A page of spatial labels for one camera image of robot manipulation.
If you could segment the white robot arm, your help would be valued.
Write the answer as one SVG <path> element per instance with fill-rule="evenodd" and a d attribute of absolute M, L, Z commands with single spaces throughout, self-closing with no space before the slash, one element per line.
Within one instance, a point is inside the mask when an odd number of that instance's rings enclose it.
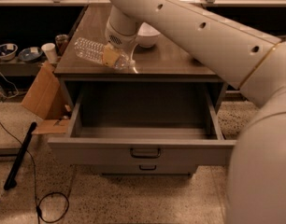
<path fill-rule="evenodd" d="M 286 224 L 286 42 L 178 0 L 109 1 L 111 33 L 146 22 L 259 106 L 232 153 L 226 224 Z"/>

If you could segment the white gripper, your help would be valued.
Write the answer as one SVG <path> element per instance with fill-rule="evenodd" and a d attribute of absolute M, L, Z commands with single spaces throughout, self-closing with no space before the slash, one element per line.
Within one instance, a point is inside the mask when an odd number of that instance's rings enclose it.
<path fill-rule="evenodd" d="M 107 44 L 104 46 L 102 63 L 107 67 L 116 67 L 121 57 L 121 51 L 130 53 L 135 45 L 137 22 L 134 20 L 108 20 L 105 30 Z"/>

